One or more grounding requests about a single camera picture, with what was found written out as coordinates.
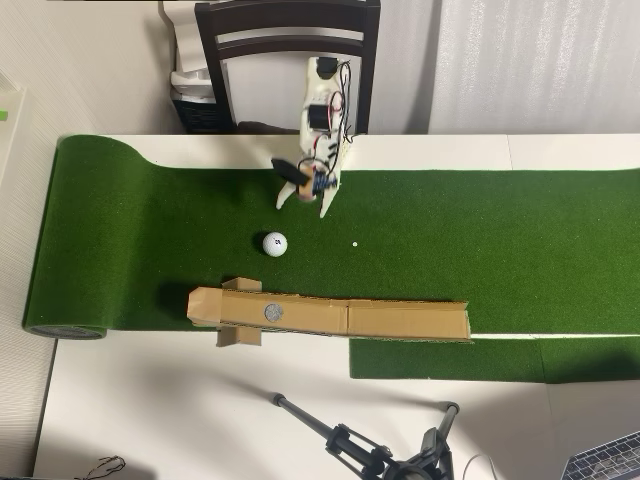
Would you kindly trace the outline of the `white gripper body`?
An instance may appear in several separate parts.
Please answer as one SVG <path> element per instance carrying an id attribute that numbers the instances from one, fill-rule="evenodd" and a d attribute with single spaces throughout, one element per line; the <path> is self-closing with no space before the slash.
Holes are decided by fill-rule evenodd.
<path id="1" fill-rule="evenodd" d="M 329 137 L 317 137 L 311 152 L 298 162 L 298 169 L 311 178 L 313 188 L 338 186 L 338 160 L 340 144 Z"/>

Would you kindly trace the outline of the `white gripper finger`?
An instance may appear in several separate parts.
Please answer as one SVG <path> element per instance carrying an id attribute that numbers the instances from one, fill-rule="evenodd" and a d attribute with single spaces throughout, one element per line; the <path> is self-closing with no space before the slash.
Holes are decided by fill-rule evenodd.
<path id="1" fill-rule="evenodd" d="M 280 210 L 286 200 L 298 191 L 298 186 L 292 182 L 286 181 L 276 198 L 276 209 Z"/>

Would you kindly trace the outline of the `white gripper finger with black pad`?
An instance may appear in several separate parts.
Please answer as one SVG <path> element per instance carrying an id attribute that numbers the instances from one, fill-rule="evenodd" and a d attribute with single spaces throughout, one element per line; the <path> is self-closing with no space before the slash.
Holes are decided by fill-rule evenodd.
<path id="1" fill-rule="evenodd" d="M 321 174 L 317 182 L 317 192 L 321 194 L 322 202 L 320 217 L 324 218 L 340 188 L 340 173 Z"/>

